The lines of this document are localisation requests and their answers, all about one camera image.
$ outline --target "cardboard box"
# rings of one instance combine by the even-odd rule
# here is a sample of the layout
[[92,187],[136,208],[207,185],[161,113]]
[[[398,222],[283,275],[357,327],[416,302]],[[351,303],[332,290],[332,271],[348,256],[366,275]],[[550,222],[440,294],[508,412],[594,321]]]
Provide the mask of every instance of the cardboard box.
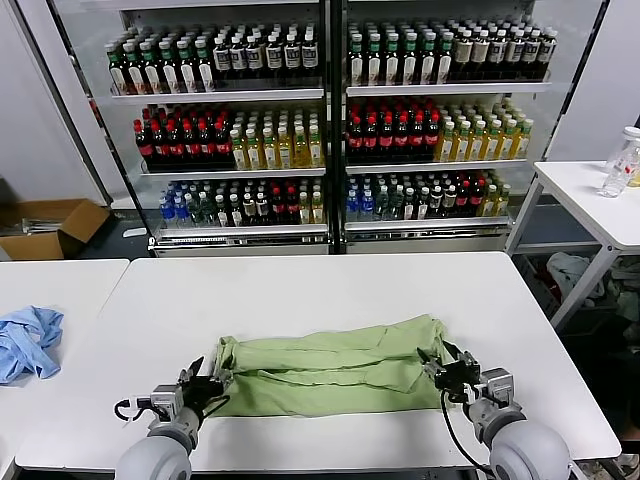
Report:
[[23,218],[58,220],[56,232],[0,237],[0,249],[12,260],[74,258],[109,218],[109,211],[89,200],[24,202],[0,207],[0,225],[11,227]]

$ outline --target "white table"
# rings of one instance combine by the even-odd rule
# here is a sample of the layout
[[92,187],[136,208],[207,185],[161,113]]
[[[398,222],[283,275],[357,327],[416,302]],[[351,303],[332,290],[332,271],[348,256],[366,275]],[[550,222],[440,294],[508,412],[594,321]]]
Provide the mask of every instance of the white table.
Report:
[[[122,398],[149,394],[239,340],[349,330],[432,313],[484,368],[515,375],[526,414],[564,437],[576,459],[615,457],[620,444],[555,332],[504,253],[135,260],[92,326],[16,462],[33,469],[109,471],[147,433],[125,426]],[[462,444],[488,458],[460,409]],[[195,472],[342,471],[469,466],[437,410],[323,418],[211,418]]]
[[536,177],[522,205],[505,250],[517,253],[518,244],[543,190],[560,204],[602,245],[589,268],[551,319],[562,329],[620,255],[640,254],[640,189],[626,188],[618,198],[598,193],[607,173],[605,162],[537,162]]
[[64,383],[72,352],[128,265],[128,260],[0,262],[0,315],[29,305],[64,314],[60,344],[49,351],[62,370],[46,380],[30,375],[0,386],[0,479],[11,478],[13,458],[30,426],[40,416],[55,415],[50,395]]

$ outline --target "green cloth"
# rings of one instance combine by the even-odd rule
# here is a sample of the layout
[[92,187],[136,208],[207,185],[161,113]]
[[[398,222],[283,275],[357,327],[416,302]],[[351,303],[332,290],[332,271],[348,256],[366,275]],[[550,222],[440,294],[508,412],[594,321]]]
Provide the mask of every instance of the green cloth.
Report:
[[428,315],[350,332],[238,342],[220,339],[230,361],[230,401],[215,416],[322,416],[439,408],[416,353],[445,355],[444,325]]

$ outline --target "blue cloth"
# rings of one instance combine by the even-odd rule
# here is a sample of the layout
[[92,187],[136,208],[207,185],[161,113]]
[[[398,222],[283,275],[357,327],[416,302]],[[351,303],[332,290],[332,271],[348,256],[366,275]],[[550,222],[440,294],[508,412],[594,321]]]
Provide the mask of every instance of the blue cloth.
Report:
[[60,370],[45,348],[60,343],[64,315],[48,308],[23,308],[0,317],[0,385],[23,372],[49,378]]

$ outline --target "white wall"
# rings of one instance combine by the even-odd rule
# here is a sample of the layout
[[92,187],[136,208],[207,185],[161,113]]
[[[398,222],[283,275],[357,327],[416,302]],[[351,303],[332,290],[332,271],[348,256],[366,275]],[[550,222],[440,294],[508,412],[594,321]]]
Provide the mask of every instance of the white wall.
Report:
[[0,45],[4,187],[20,201],[89,198],[104,204],[6,0],[0,1]]

